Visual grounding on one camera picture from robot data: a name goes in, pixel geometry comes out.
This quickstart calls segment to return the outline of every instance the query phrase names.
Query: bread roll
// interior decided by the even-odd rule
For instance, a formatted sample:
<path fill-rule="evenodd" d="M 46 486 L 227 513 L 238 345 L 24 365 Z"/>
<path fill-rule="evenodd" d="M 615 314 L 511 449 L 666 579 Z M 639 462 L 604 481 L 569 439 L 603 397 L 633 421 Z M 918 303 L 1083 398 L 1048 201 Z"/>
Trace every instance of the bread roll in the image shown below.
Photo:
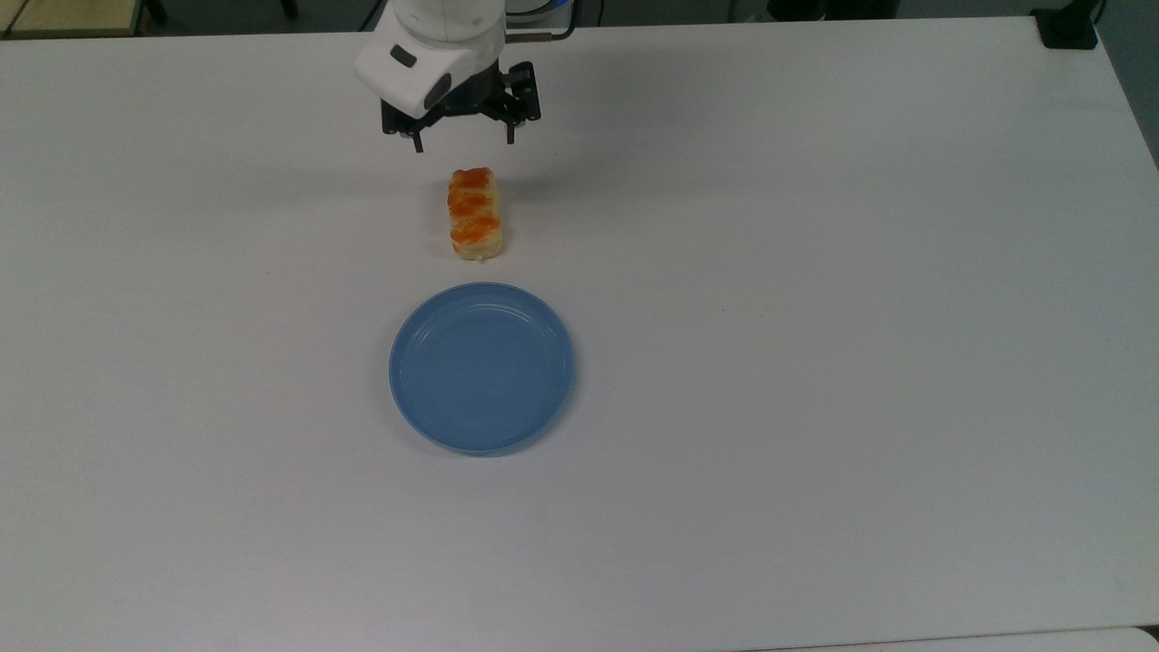
<path fill-rule="evenodd" d="M 503 248 L 495 174 L 489 168 L 458 169 L 447 185 L 451 246 L 459 257 L 483 259 Z"/>

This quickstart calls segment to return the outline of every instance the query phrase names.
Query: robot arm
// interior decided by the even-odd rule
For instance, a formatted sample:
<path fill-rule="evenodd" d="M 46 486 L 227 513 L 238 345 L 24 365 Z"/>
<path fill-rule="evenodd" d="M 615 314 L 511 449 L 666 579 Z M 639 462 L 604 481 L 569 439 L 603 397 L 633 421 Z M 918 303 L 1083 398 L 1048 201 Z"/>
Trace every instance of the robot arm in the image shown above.
<path fill-rule="evenodd" d="M 500 72 L 505 17 L 504 0 L 391 0 L 355 61 L 381 98 L 382 131 L 422 152 L 420 132 L 443 117 L 486 115 L 506 124 L 508 142 L 516 126 L 539 119 L 531 63 Z"/>

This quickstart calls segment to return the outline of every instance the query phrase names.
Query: blue plate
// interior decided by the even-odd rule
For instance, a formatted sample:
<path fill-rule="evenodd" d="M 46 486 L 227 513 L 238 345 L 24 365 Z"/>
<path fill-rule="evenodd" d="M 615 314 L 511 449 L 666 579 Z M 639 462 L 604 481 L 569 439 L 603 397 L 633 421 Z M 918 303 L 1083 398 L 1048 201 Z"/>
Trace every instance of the blue plate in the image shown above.
<path fill-rule="evenodd" d="M 500 283 L 435 294 L 391 350 L 391 394 L 402 416 L 432 442 L 472 455 L 546 432 L 574 376 L 560 317 L 534 294 Z"/>

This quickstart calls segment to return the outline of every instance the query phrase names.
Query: floor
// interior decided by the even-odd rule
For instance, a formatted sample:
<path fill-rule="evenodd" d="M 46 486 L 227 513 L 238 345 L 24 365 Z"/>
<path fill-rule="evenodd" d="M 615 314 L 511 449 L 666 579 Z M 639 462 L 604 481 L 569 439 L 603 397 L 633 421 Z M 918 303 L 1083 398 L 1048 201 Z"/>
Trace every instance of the floor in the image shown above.
<path fill-rule="evenodd" d="M 162 0 L 165 25 L 145 21 L 150 36 L 355 31 L 382 10 L 378 0 L 298 0 L 287 19 L 278 0 Z M 726 22 L 729 0 L 585 0 L 581 24 L 681 24 Z M 737 15 L 760 9 L 763 0 L 737 0 Z M 1027 15 L 1034 7 L 1065 0 L 902 0 L 901 19 Z M 1159 1 L 1108 0 L 1099 31 L 1143 134 L 1159 161 Z"/>

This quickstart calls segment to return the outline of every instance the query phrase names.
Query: table surface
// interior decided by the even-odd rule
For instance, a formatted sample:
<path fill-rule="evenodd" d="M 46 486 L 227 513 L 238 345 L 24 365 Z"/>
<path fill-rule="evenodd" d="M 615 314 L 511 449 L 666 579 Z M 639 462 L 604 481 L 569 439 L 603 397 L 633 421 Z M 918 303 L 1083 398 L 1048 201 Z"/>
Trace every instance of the table surface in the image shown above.
<path fill-rule="evenodd" d="M 1139 629 L 1107 629 L 1016 636 L 810 647 L 811 652 L 1157 652 Z"/>
<path fill-rule="evenodd" d="M 544 119 L 378 133 L 365 35 L 2 43 L 0 637 L 726 651 L 1159 622 L 1159 176 L 1029 19 L 580 30 Z M 508 247 L 451 252 L 455 168 Z M 571 332 L 508 457 L 403 318 Z"/>

